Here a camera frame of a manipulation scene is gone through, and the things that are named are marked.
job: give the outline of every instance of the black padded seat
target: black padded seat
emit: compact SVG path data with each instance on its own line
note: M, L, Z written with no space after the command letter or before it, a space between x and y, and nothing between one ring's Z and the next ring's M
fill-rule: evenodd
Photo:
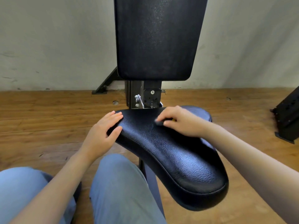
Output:
M182 107L212 121L204 109ZM116 142L140 157L182 207L200 211L215 206L228 190L228 177L220 157L203 139L157 126L154 120L163 109L120 110L123 119L108 134L116 126L122 126Z

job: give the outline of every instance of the hand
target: hand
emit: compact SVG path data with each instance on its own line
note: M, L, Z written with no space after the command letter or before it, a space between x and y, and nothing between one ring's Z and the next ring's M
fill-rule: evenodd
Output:
M106 114L90 129L78 152L87 156L91 163L104 155L116 141L122 127L116 127L109 136L107 136L107 131L122 118L121 112L115 113L115 111L112 111Z
M176 121L165 120L163 125L188 137L206 137L206 130L211 122L189 112L180 106L167 107L156 118L156 121L173 118Z

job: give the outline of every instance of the leg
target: leg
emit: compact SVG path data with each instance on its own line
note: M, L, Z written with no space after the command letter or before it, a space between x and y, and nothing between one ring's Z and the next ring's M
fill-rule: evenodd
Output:
M143 174L120 154L101 160L90 198L95 224L166 223Z
M0 172L0 224L9 223L48 184L51 176L30 167L17 167ZM60 220L71 222L76 209L72 198Z

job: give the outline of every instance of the white wall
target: white wall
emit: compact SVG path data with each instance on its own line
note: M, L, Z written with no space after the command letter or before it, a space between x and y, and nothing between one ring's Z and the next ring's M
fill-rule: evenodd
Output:
M0 0L0 90L95 89L115 66L113 0ZM299 0L209 0L191 78L163 82L298 85Z

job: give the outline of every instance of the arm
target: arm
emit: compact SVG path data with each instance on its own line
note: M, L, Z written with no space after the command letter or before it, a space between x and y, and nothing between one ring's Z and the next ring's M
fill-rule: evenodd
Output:
M99 120L89 131L80 150L11 223L58 223L84 173L119 136L121 127L115 128L109 137L107 130L122 117L121 112L115 114L113 111Z
M224 128L181 107L166 108L157 118L166 127L214 146L239 171L254 190L288 224L299 223L299 173L245 143Z

